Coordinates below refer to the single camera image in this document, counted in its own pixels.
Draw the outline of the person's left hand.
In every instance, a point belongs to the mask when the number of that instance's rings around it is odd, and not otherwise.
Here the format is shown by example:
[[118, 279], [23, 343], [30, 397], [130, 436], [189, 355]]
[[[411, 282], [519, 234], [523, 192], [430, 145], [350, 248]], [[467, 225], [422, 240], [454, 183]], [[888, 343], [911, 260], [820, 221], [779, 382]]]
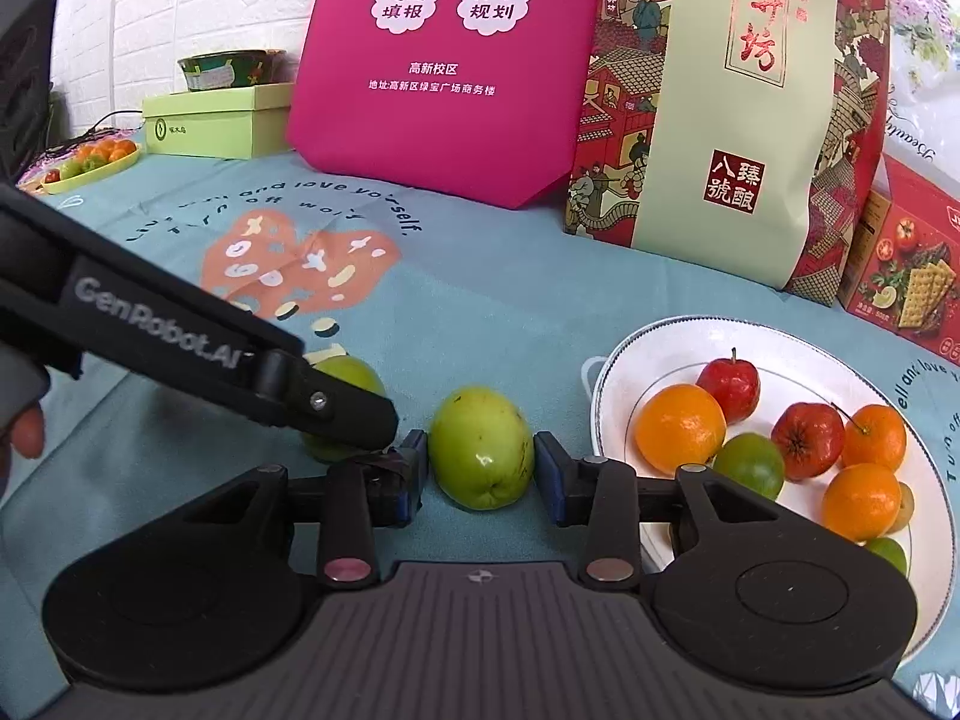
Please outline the person's left hand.
[[13, 426], [2, 434], [2, 455], [0, 455], [0, 496], [7, 492], [10, 483], [11, 462], [14, 454], [28, 460], [36, 460], [44, 452], [46, 444], [46, 422], [39, 403], [26, 408]]

